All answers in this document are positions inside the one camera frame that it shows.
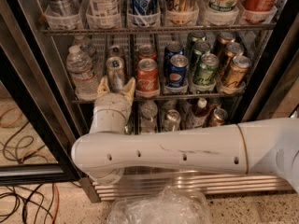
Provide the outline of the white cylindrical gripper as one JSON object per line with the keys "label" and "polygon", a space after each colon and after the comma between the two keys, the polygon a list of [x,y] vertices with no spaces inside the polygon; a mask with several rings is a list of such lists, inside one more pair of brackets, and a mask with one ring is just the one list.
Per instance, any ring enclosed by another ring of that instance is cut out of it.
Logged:
{"label": "white cylindrical gripper", "polygon": [[110,93],[107,76],[103,76],[97,88],[93,107],[93,122],[90,133],[121,133],[132,111],[135,97],[135,78],[131,77],[123,87],[122,95]]}

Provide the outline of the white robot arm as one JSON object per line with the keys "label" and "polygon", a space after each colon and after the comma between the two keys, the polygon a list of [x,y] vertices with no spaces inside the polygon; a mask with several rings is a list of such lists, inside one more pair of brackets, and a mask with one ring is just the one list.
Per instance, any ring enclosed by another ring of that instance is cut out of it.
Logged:
{"label": "white robot arm", "polygon": [[148,166],[237,175],[274,175],[299,191],[299,119],[280,118],[168,133],[127,135],[135,80],[113,93],[103,77],[90,131],[72,146],[73,163],[100,185],[126,167]]}

